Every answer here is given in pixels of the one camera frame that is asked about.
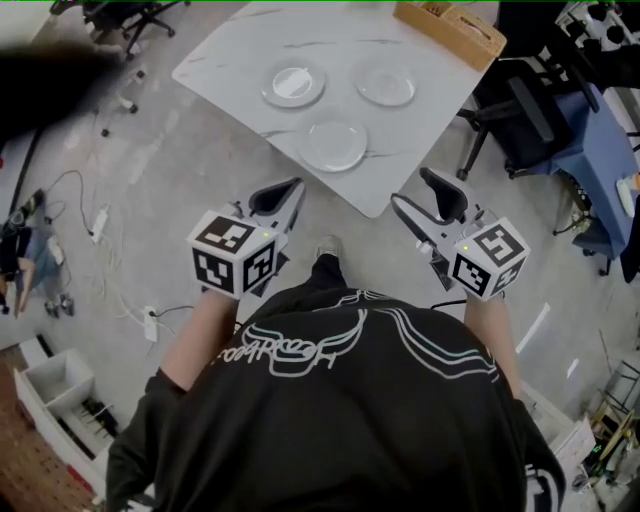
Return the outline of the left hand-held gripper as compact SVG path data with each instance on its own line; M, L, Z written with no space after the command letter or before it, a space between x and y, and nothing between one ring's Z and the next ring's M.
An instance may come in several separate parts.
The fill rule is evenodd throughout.
M296 177L206 211L186 238L196 281L231 298L260 297L287 262L283 250L305 194Z

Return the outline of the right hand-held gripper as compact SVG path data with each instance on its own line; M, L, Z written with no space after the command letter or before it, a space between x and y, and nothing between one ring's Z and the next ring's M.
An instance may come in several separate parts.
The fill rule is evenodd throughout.
M391 195L391 207L421 242L420 250L443 286L449 290L459 285L482 301L501 294L518 278L530 254L523 236L506 217L468 208L455 176L428 167L419 174L435 193L439 218L397 193Z

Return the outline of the white round plate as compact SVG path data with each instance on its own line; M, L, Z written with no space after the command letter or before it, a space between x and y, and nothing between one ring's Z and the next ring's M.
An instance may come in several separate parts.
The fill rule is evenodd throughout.
M383 107L401 107L416 95L418 80L406 66L386 58L368 58L352 70L353 85L365 100Z
M296 132L296 147L302 160L327 173L352 169L364 157L368 133L359 122L350 119L311 121Z
M294 109L315 103L323 94L325 71L302 57L287 57L272 63L261 81L262 98L278 108Z

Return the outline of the person's left forearm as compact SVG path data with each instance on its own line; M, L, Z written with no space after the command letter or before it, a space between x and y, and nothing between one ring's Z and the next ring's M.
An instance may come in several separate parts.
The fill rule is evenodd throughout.
M164 355L162 373L183 391L190 390L233 336L238 306L235 298L204 292Z

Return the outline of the person's right forearm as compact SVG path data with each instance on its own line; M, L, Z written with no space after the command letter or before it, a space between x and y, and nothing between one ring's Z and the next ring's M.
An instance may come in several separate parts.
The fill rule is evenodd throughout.
M464 324L494 357L509 384L513 397L519 399L522 388L518 356L504 299L495 296L487 301L481 301L473 295L467 295Z

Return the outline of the person's black trouser leg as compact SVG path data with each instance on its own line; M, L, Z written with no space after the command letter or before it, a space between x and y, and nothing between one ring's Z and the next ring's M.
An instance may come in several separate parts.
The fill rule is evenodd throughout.
M312 266L306 285L315 291L346 289L339 257L333 253L322 253Z

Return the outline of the black office chair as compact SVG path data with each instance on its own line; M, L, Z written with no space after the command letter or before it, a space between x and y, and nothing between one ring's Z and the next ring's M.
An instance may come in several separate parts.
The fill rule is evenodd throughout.
M97 33L96 44L105 43L114 32L119 32L127 42L124 49L126 60L134 58L133 47L148 26L163 29L169 38L176 31L160 19L166 11L183 4L189 7L191 0L159 2L156 0L136 2L131 0L83 1L82 12L87 24L92 24Z
M476 108L461 108L457 112L477 136L456 177L467 179L489 135L501 147L506 157L505 170L511 177L564 149L573 132L555 97L579 92L591 110L600 110L591 85L575 65L568 67L567 75L573 80L545 84L545 75L536 73L524 60L494 61L472 93Z

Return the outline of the woven wicker basket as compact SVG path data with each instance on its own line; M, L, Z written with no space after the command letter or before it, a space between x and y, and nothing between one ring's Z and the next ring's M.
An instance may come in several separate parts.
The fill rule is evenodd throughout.
M464 16L483 25L485 38L460 21ZM484 72L507 45L507 38L492 25L450 2L397 2L394 17L430 37L472 69Z

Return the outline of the blue cloth-covered table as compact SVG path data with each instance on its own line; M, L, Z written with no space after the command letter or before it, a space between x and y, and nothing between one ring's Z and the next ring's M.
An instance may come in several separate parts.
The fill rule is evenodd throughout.
M633 219L627 215L616 183L640 171L627 132L616 119L602 94L593 88L599 105L594 111L581 92L556 95L554 101L572 132L570 143L532 172L551 175L563 172L574 179L591 201L595 219L573 243L611 261L626 249Z

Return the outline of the white office chair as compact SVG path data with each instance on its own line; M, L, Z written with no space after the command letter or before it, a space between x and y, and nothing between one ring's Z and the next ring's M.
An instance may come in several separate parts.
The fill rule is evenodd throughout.
M120 69L110 72L98 82L92 107L94 122L100 125L99 135L108 138L111 135L111 123L116 114L136 114L139 106L134 99L134 89L141 86L147 77L146 68Z

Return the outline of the white tissue sheet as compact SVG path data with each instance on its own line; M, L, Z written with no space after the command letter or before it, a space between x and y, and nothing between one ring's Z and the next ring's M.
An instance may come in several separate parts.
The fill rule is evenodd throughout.
M477 34L489 38L490 35L484 30L483 25L478 25L474 20L469 20L468 18L462 16L460 21L469 27L470 30L475 31Z

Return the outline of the white oval device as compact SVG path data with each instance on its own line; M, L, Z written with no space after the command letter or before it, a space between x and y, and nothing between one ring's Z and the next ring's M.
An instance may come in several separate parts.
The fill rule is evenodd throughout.
M627 187L625 179L626 178L616 181L616 190L626 215L630 218L633 218L635 216L635 199L633 195L634 191L631 191Z

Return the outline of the black printed t-shirt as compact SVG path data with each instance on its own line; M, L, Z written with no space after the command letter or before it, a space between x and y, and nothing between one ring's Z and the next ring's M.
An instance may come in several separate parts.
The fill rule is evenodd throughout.
M191 386L148 381L107 512L560 512L505 368L460 320L376 292L274 301Z

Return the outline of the white storage box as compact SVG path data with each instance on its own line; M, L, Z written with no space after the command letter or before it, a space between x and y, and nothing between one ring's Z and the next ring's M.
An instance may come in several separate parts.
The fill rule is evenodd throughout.
M527 411L558 460L568 485L571 485L596 445L589 417L582 415L574 421L526 382L522 382L521 387Z

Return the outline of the white open cabinet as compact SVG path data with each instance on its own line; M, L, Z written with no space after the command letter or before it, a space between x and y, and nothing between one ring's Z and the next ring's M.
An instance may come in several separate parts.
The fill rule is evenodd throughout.
M27 364L13 372L19 404L71 475L102 501L119 425L97 399L94 372L76 350L53 353L40 336L18 348Z

